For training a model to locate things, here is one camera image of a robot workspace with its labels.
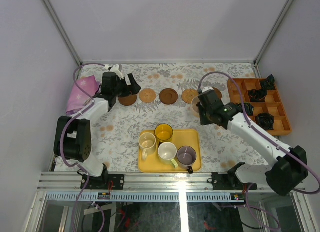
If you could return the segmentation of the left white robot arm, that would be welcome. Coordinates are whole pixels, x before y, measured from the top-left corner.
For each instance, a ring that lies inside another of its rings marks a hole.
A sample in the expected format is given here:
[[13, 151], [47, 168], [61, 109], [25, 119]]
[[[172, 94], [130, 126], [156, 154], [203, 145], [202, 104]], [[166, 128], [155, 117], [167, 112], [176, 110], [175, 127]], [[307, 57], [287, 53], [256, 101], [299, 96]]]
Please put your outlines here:
[[57, 121], [54, 154], [61, 157], [64, 163], [73, 168], [77, 166], [86, 175], [92, 177], [92, 183], [98, 189], [105, 189], [110, 182], [106, 166], [98, 161], [93, 153], [92, 125], [108, 113], [116, 104], [118, 98], [137, 95], [142, 89], [134, 75], [129, 73], [130, 84], [114, 66], [103, 73], [100, 89], [90, 94], [82, 82], [75, 82], [86, 95], [89, 104], [72, 116], [61, 116]]

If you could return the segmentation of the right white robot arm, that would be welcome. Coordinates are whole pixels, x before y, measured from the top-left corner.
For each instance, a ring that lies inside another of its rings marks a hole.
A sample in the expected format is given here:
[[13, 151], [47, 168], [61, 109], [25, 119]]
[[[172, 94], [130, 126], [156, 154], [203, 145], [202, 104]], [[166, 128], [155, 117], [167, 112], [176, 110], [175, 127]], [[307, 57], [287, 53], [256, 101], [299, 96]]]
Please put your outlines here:
[[245, 184], [269, 186], [280, 196], [286, 196], [308, 177], [303, 166], [307, 162], [304, 149], [279, 142], [259, 127], [237, 105], [224, 105], [213, 89], [198, 95], [201, 125], [215, 124], [241, 137], [266, 161], [267, 165], [240, 163], [231, 169], [228, 184], [240, 189]]

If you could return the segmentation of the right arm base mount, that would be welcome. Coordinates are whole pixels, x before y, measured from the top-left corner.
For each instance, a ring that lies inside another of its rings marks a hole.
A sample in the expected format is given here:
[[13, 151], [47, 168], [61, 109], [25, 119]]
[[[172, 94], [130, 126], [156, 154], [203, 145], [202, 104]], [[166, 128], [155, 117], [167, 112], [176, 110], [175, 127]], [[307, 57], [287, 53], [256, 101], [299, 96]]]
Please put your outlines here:
[[242, 183], [236, 176], [236, 171], [244, 167], [256, 168], [256, 165], [249, 165], [244, 162], [239, 162], [234, 167], [229, 169], [227, 172], [212, 172], [211, 173], [211, 184], [214, 191], [242, 191], [244, 194], [248, 191], [250, 183]]

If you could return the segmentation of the purple mug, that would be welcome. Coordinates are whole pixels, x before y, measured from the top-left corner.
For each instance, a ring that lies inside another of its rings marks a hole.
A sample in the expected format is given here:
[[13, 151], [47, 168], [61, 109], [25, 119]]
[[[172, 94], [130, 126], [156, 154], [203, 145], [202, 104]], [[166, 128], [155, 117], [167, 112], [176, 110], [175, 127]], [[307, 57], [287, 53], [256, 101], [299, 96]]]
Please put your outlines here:
[[188, 171], [188, 167], [192, 165], [197, 160], [196, 151], [190, 146], [183, 146], [177, 151], [177, 163], [182, 168]]

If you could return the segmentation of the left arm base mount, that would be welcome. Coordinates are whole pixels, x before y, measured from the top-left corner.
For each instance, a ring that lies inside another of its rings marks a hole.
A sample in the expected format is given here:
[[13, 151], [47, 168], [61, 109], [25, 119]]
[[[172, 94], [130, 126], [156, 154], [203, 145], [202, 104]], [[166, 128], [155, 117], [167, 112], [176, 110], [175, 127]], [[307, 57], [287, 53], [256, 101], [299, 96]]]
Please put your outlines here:
[[82, 176], [81, 189], [85, 190], [123, 190], [125, 183], [124, 174], [112, 174], [108, 172], [106, 165], [103, 165], [102, 175], [98, 177], [90, 176], [90, 179], [85, 186], [88, 176], [85, 175], [80, 169], [77, 174]]

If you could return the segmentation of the pink mug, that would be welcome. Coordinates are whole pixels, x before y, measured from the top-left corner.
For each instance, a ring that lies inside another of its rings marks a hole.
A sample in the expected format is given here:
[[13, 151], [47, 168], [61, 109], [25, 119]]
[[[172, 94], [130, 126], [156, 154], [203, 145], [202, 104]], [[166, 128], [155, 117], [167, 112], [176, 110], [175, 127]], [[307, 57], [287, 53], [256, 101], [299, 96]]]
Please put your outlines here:
[[192, 114], [199, 118], [200, 114], [199, 114], [199, 107], [198, 107], [198, 103], [200, 102], [199, 98], [196, 96], [195, 98], [193, 98], [193, 100], [191, 101], [190, 104], [190, 110], [192, 112]]

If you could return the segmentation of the dark wooden coaster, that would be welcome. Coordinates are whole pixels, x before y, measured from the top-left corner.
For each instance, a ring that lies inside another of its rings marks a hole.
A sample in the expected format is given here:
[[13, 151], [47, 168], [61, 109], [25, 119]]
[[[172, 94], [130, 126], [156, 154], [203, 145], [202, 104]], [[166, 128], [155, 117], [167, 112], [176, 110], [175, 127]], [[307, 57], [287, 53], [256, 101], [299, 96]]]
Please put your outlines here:
[[217, 100], [221, 100], [222, 99], [222, 92], [218, 89], [218, 88], [215, 88], [215, 87], [213, 87], [212, 88], [213, 89], [213, 91], [214, 91], [214, 98], [215, 98], [215, 100], [217, 101]]
[[160, 92], [159, 99], [165, 105], [172, 105], [178, 100], [178, 93], [172, 88], [165, 88]]
[[119, 97], [118, 101], [123, 106], [131, 106], [137, 101], [137, 95], [136, 94], [131, 94], [131, 95], [126, 96], [126, 97]]

